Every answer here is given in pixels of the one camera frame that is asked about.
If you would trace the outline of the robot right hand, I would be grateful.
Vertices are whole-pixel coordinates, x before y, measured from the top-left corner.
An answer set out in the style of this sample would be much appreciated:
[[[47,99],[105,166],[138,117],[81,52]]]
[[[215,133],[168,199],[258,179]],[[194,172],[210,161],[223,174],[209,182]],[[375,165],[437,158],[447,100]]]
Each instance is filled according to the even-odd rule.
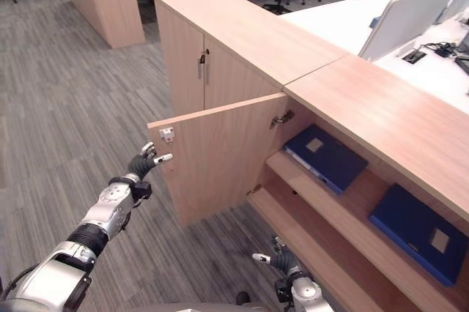
[[[253,253],[252,259],[263,264],[268,264],[283,272],[287,277],[301,271],[300,262],[296,255],[287,247],[282,238],[272,238],[276,255],[268,256],[263,253]]]

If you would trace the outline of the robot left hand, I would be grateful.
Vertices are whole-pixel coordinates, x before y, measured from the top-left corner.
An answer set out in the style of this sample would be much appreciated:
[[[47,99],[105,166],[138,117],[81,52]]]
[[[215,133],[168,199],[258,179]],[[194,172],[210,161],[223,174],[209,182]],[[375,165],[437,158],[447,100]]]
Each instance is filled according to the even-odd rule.
[[[128,173],[142,181],[153,168],[172,160],[173,157],[172,153],[158,156],[154,143],[150,141],[128,163]]]

